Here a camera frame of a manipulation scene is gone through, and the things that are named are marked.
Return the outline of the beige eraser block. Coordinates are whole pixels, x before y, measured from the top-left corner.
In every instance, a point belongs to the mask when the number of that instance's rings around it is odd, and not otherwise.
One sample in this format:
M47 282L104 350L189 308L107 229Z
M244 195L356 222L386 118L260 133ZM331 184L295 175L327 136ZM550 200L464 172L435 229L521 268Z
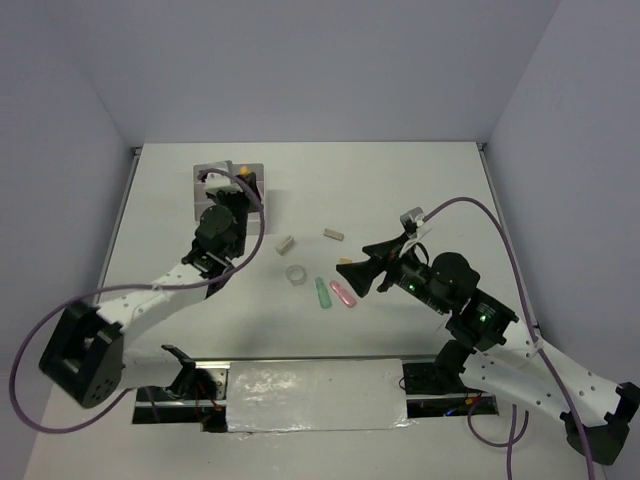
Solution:
M329 228L325 228L323 231L323 235L327 238L336 240L336 241L343 241L344 240L344 234L342 232L336 231L336 230L332 230Z

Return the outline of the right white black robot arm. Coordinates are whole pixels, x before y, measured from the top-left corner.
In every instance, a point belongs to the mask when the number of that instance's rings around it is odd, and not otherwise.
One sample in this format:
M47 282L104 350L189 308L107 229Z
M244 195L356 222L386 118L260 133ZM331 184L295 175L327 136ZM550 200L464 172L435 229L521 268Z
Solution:
M407 236L364 247L367 260L337 266L359 297L376 278L380 293L398 287L445 316L448 340L435 359L404 368L411 395L482 390L563 424L567 443L612 465L639 409L639 388L615 383L545 342L517 313L478 287L480 275L459 253L420 260Z

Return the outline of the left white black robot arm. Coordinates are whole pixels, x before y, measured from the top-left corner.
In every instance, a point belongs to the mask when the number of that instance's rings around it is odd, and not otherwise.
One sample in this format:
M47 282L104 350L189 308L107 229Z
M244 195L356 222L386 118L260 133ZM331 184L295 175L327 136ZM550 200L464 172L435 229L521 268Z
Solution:
M151 354L132 349L146 331L221 290L244 254L248 217L262 207L256 174L242 168L232 178L210 172L199 179L213 203L175 267L148 289L98 305L78 300L63 310L39 368L81 407L98 406L119 387L158 387L175 399L200 384L215 393L215 380L177 346L164 343Z

